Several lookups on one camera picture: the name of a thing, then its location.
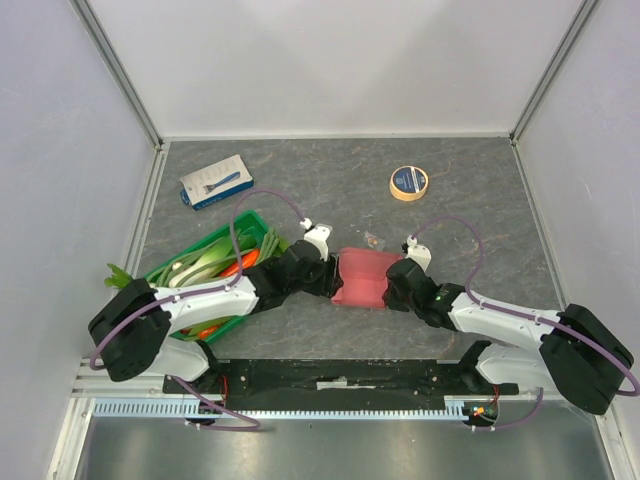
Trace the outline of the pink paper box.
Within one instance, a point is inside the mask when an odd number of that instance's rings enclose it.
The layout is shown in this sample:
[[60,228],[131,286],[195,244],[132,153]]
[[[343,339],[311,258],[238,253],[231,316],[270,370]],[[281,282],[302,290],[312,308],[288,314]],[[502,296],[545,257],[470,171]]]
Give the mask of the pink paper box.
[[338,253],[342,285],[331,297],[334,305],[384,309],[388,288],[387,270],[401,260],[399,254],[346,247]]

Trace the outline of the small clear plastic bag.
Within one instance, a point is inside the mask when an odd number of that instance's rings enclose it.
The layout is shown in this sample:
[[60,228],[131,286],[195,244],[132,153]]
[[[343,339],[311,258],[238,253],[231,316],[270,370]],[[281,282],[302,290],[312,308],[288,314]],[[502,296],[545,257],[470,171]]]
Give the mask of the small clear plastic bag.
[[382,251],[386,244],[384,239],[381,239],[380,237],[368,231],[364,233],[364,240],[369,248],[374,249],[376,251]]

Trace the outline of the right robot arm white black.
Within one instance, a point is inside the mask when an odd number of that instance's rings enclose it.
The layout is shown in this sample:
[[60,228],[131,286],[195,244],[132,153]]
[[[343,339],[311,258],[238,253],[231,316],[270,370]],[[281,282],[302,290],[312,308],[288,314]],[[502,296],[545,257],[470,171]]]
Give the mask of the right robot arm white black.
[[587,308],[535,310],[497,302],[462,285],[438,285],[413,260],[386,272],[384,294],[391,310],[410,311],[433,328],[483,335],[495,340],[478,359],[458,368],[467,392],[491,384],[517,384],[556,391],[583,411],[602,415],[620,395],[629,350]]

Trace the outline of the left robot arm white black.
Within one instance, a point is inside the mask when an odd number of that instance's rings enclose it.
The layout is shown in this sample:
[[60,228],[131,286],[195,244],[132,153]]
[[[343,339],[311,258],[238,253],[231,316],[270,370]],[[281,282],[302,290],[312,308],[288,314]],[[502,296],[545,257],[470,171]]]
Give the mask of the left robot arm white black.
[[173,338],[174,333],[208,320],[269,311],[298,292],[330,298],[338,288],[337,275],[337,255],[324,256],[312,243],[299,240],[235,282],[153,288],[147,280],[135,279],[90,321],[97,349],[90,367],[104,369],[114,382],[155,372],[178,376],[198,393],[211,392],[220,378],[212,354]]

